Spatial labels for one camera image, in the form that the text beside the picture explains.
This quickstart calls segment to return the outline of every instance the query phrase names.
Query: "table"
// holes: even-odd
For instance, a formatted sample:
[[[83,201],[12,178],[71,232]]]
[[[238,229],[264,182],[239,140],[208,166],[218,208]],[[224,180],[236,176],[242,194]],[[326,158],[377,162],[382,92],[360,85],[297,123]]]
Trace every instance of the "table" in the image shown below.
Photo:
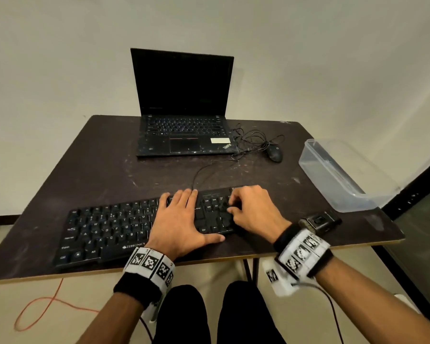
[[[60,277],[52,266],[63,222],[77,207],[112,204],[158,197],[163,192],[190,188],[196,171],[226,156],[180,156],[138,160],[135,156],[140,117],[94,115],[83,127],[57,166],[0,244],[0,280]],[[298,159],[311,135],[297,122],[228,120],[245,131],[258,128],[267,137],[285,135],[284,158],[274,163],[266,154],[253,153],[238,163],[216,162],[202,170],[195,188],[215,189],[258,184],[292,222],[330,208],[311,183]],[[379,209],[340,213],[343,223],[325,235],[333,248],[376,245],[404,239],[401,230]],[[247,233],[232,234],[220,244],[193,251],[177,265],[253,258],[253,277],[258,258],[274,255],[272,245]],[[124,261],[88,265],[62,273],[118,271]]]

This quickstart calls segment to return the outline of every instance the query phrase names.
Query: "black mouse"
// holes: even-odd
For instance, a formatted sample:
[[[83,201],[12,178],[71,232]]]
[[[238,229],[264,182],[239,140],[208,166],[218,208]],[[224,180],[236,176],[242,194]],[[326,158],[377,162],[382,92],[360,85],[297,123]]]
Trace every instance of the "black mouse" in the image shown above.
[[[276,144],[270,144],[268,148],[266,149],[266,152],[271,159],[271,161],[280,163],[283,159],[283,153],[280,149],[279,145]]]

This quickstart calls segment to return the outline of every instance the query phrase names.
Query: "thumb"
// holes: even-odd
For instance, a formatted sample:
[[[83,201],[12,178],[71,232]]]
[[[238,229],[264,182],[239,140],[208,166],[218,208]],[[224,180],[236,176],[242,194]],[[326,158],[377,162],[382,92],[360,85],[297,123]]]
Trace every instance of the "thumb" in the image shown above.
[[[221,243],[222,241],[225,240],[225,236],[221,234],[216,234],[216,233],[204,234],[204,240],[205,240],[204,246],[208,244]]]
[[[231,215],[233,215],[234,223],[238,226],[242,226],[242,222],[244,221],[244,214],[240,208],[236,208],[235,206],[231,206],[226,209]]]

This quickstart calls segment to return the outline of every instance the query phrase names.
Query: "left hand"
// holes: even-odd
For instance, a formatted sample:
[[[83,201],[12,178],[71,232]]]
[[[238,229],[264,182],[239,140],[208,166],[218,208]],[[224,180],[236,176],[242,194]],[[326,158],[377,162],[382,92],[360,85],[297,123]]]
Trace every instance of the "left hand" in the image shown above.
[[[212,243],[220,243],[225,237],[221,234],[201,234],[194,226],[194,208],[198,191],[189,188],[174,194],[172,202],[166,207],[170,193],[162,194],[155,223],[145,247],[165,254],[172,261],[189,252]]]

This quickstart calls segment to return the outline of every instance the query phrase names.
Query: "laptop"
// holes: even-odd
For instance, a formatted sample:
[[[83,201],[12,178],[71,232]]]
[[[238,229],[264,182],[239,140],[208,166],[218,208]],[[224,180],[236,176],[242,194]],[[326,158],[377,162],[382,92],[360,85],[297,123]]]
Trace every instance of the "laptop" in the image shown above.
[[[234,57],[131,49],[138,157],[234,154],[225,119]]]

